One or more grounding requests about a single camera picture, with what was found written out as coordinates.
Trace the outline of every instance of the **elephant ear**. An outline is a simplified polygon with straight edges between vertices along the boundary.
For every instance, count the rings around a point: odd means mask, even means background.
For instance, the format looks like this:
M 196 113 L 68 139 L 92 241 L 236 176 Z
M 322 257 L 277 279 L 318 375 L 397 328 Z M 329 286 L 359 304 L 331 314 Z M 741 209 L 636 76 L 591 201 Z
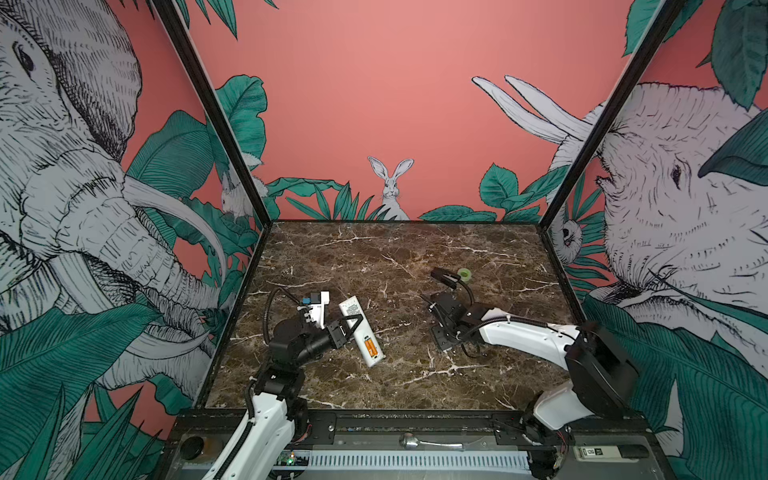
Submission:
M 141 72 L 104 0 L 0 0 L 0 11 L 42 47 L 94 139 L 121 158 L 134 132 Z

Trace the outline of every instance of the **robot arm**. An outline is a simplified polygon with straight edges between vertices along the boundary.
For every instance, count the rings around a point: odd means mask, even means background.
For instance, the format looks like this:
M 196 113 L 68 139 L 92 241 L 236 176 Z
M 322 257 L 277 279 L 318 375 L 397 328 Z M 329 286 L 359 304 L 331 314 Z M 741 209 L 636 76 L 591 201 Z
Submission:
M 317 309 L 328 304 L 328 292 L 312 293 L 301 303 L 294 301 L 297 315 L 275 326 L 268 345 L 270 357 L 258 376 L 250 378 L 245 390 L 247 413 L 204 480 L 266 478 L 286 445 L 309 433 L 306 400 L 299 397 L 304 383 L 301 366 L 332 348 L 342 348 L 352 339 L 363 316 L 326 322 L 325 312 L 318 314 Z M 356 320 L 351 328 L 346 324 L 348 319 Z

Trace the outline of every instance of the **black metal frame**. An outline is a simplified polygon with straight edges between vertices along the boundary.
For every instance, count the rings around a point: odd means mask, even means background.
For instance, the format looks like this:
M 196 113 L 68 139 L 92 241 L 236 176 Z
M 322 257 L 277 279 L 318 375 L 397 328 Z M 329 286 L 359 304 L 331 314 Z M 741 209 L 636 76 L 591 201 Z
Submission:
M 189 38 L 187 27 L 176 12 L 177 7 L 174 0 L 152 0 L 152 3 L 154 3 L 157 15 L 163 22 L 170 41 L 176 48 L 176 53 L 178 53 L 179 59 L 187 71 L 187 76 L 190 78 L 194 90 L 200 98 L 200 103 L 203 104 L 203 109 L 209 121 L 214 126 L 216 135 L 221 140 L 221 145 L 227 153 L 230 163 L 245 188 L 248 199 L 253 204 L 253 209 L 256 211 L 259 222 L 266 228 L 272 223 L 270 215 L 267 213 L 264 202 L 261 201 L 261 197 L 253 185 L 253 178 L 250 176 L 250 172 L 243 161 L 240 146 L 237 144 L 237 139 L 232 133 L 227 117 L 221 110 L 221 104 L 216 96 L 216 91 L 208 81 L 203 64 L 200 63 L 200 59 L 197 57 L 197 52 Z
M 634 90 L 637 83 L 640 81 L 643 72 L 650 64 L 651 59 L 656 54 L 661 43 L 664 41 L 664 37 L 672 26 L 675 18 L 680 14 L 680 11 L 685 6 L 686 0 L 665 0 L 664 4 L 659 7 L 659 12 L 654 18 L 653 23 L 650 24 L 643 40 L 637 47 L 637 51 L 632 56 L 632 59 L 624 70 L 624 74 L 621 75 L 616 88 L 614 89 L 611 97 L 608 98 L 608 102 L 605 105 L 603 113 L 598 118 L 598 121 L 594 124 L 594 128 L 590 132 L 587 140 L 584 142 L 584 146 L 581 147 L 576 160 L 568 174 L 563 180 L 563 184 L 555 194 L 552 203 L 547 207 L 547 211 L 544 212 L 544 216 L 541 218 L 539 225 L 544 230 L 547 230 L 554 216 L 558 214 L 561 207 L 571 194 L 571 190 L 578 182 L 581 174 L 584 173 L 584 169 L 587 168 L 589 162 L 594 157 L 595 152 L 598 150 L 600 143 L 605 138 L 605 135 L 611 129 L 614 120 L 624 107 L 624 103 L 629 98 L 630 93 Z
M 240 292 L 237 293 L 235 304 L 232 306 L 230 317 L 227 319 L 227 326 L 224 327 L 224 330 L 221 333 L 221 337 L 219 338 L 219 343 L 216 345 L 216 352 L 210 361 L 210 366 L 208 367 L 208 372 L 205 375 L 205 380 L 203 380 L 203 385 L 200 387 L 200 391 L 197 393 L 197 400 L 192 407 L 193 409 L 205 408 L 210 390 L 214 386 L 214 379 L 216 378 L 216 374 L 221 367 L 221 362 L 224 358 L 224 352 L 227 351 L 230 337 L 235 330 L 235 325 L 237 325 L 237 320 L 238 317 L 240 317 L 240 311 L 243 309 L 245 297 L 248 295 L 248 286 L 250 285 L 251 280 L 253 280 L 253 275 L 256 273 L 256 270 L 259 266 L 261 254 L 264 251 L 266 242 L 270 238 L 271 231 L 272 224 L 270 223 L 264 227 L 264 230 L 262 230 L 261 234 L 259 235 L 259 243 L 256 246 L 256 251 L 253 252 L 252 257 L 250 258 L 250 262 L 248 263 L 248 268 L 246 269 L 245 275 L 243 276 L 243 284 L 240 287 Z

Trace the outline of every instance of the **brown marble surface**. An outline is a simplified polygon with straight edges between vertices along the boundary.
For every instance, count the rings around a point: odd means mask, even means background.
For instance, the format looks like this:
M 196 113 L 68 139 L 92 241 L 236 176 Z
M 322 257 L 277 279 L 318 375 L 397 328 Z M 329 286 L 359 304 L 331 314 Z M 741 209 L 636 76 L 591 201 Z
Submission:
M 350 343 L 307 365 L 302 394 L 310 408 L 523 409 L 536 392 L 566 380 L 559 367 L 506 347 L 484 346 L 474 359 L 461 349 L 436 351 L 432 316 L 419 298 L 445 288 L 429 276 L 434 266 L 469 268 L 477 301 L 572 323 L 533 226 L 278 223 L 207 406 L 244 406 L 243 386 L 266 356 L 261 314 L 275 285 L 296 296 L 329 290 L 330 318 L 340 316 L 338 302 L 357 295 L 386 355 L 369 369 Z M 274 326 L 295 307 L 278 296 L 271 312 Z

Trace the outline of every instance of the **elephant tusk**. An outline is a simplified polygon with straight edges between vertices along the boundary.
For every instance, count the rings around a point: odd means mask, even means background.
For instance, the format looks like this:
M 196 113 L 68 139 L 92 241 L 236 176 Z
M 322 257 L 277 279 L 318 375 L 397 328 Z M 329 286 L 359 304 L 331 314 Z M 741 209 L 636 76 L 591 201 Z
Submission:
M 114 304 L 101 291 L 85 262 L 82 253 L 63 253 L 48 261 L 61 288 L 86 313 L 99 313 L 114 308 Z
M 219 286 L 224 284 L 224 279 L 227 277 L 227 256 L 224 254 L 224 248 L 221 246 L 221 241 L 216 235 L 216 232 L 214 232 L 214 229 L 212 229 L 200 215 L 195 213 L 195 211 L 187 205 L 184 205 L 179 200 L 173 198 L 171 195 L 164 194 L 133 177 L 125 177 L 123 195 L 125 200 L 134 207 L 154 208 L 166 214 L 173 215 L 179 220 L 187 222 L 195 227 L 197 231 L 202 233 L 214 247 L 214 250 L 216 250 L 216 256 L 219 259 L 219 265 L 221 267 L 221 284 Z
M 144 332 L 131 342 L 125 351 L 143 359 L 172 359 L 195 350 L 206 338 L 208 338 L 208 332 L 186 342 L 171 342 Z

